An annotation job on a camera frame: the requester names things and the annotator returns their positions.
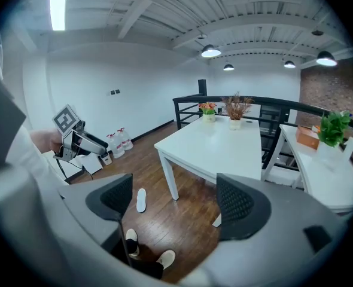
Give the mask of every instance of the dried brown plant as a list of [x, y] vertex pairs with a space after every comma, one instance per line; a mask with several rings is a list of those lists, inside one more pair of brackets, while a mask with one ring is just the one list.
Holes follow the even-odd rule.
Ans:
[[231, 120], [240, 120], [242, 117], [249, 112], [253, 100], [248, 97], [241, 99], [239, 93], [231, 97], [223, 97], [222, 101], [225, 105], [227, 115]]

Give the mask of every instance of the potted plant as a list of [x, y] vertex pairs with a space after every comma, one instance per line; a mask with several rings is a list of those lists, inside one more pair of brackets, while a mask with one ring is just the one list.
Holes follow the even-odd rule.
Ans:
[[242, 99], [239, 93], [236, 93], [234, 96], [222, 98], [222, 101], [224, 109], [230, 117], [230, 130], [240, 130], [241, 119], [251, 109], [253, 100], [248, 97]]
[[215, 110], [216, 104], [214, 102], [200, 103], [199, 108], [203, 112], [203, 122], [214, 122], [215, 121]]
[[328, 117], [322, 116], [317, 149], [321, 159], [329, 160], [334, 156], [334, 149], [343, 142], [344, 131], [348, 128], [351, 116], [348, 111], [331, 112]]

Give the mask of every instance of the white desk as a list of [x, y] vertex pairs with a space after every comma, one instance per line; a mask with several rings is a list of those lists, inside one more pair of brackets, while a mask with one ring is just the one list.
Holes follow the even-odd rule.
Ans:
[[169, 161], [214, 184], [218, 172], [260, 180], [259, 124], [254, 120], [241, 122], [240, 130], [231, 131], [228, 117], [216, 116], [214, 123], [199, 118], [154, 145], [174, 200], [179, 195]]
[[294, 187], [303, 180], [304, 190], [333, 212], [353, 210], [353, 164], [349, 161], [342, 169], [332, 171], [317, 160], [316, 150], [296, 141], [296, 127], [280, 125], [280, 128], [278, 144], [262, 180], [265, 180], [271, 171], [285, 139], [300, 170], [300, 177], [293, 184]]

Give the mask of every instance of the cardboard box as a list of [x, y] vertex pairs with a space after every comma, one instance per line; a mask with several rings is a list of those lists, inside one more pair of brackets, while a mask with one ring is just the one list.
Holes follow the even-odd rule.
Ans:
[[319, 145], [318, 134], [306, 127], [298, 126], [296, 130], [296, 141], [317, 150]]

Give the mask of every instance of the wooden floor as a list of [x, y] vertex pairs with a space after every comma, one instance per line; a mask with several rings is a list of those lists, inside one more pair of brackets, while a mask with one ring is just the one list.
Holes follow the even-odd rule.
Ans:
[[[133, 149], [93, 175], [98, 179], [117, 173], [133, 174], [133, 199], [123, 218], [124, 232], [129, 228], [137, 232], [142, 260], [156, 261], [165, 250], [175, 251], [175, 262], [162, 278], [170, 283], [189, 274], [215, 249], [219, 233], [211, 225], [219, 215], [212, 184], [173, 165], [179, 199], [171, 197], [154, 144], [176, 130], [177, 125], [172, 123], [139, 139]], [[89, 175], [83, 175], [72, 183], [89, 180]], [[144, 213], [136, 211], [140, 188], [147, 192]]]

